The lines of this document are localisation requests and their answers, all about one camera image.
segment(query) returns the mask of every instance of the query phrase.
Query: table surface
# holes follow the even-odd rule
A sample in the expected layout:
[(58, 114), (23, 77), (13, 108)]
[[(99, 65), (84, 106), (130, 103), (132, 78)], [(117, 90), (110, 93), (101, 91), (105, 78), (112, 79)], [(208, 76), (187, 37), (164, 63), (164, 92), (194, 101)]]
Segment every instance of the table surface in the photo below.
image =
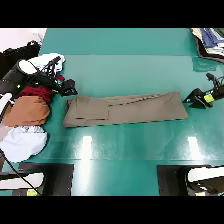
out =
[[(65, 55), (65, 78), (92, 97), (179, 91), (184, 100), (212, 88), (207, 72), (224, 71), (197, 57), (189, 29), (48, 29), (40, 55), (51, 52)], [(48, 144), (28, 161), (74, 163), (72, 195), (159, 195), (158, 164), (224, 164), (222, 100), (185, 105), (184, 120), (64, 128), (68, 98), (54, 97)]]

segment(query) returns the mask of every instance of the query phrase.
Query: stack of folded clothes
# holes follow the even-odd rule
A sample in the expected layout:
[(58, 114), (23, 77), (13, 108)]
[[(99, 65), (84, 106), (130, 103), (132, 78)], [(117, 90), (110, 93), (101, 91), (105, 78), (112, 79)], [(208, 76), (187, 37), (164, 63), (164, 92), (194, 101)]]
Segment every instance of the stack of folded clothes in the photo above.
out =
[(224, 28), (191, 28), (200, 58), (224, 62)]

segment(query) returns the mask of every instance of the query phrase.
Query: pile of clothes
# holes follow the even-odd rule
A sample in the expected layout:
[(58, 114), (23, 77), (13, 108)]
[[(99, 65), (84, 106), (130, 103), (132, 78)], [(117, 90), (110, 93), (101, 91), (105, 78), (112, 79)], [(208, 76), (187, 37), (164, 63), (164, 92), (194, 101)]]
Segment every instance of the pile of clothes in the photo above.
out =
[(191, 28), (200, 58), (224, 62), (224, 28)]
[[(29, 61), (39, 69), (48, 62), (60, 56), (61, 60), (55, 66), (55, 74), (62, 70), (65, 61), (63, 55), (45, 54)], [(57, 75), (58, 82), (64, 76)], [(30, 83), (20, 93), (19, 98), (9, 105), (0, 123), (0, 148), (11, 162), (21, 162), (31, 155), (38, 154), (46, 145), (47, 132), (40, 126), (46, 123), (50, 114), (49, 103), (53, 93), (50, 89)]]

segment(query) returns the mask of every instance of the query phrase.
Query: yellow tag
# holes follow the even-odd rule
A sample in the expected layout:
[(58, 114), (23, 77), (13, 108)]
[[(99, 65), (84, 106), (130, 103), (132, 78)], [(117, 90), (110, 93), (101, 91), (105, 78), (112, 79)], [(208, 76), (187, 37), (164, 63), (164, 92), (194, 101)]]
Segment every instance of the yellow tag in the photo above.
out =
[(205, 95), (204, 99), (206, 100), (207, 103), (211, 103), (211, 102), (215, 101), (212, 94)]
[(195, 193), (196, 196), (205, 196), (205, 192)]
[(28, 189), (27, 196), (37, 196), (37, 192), (34, 189)]

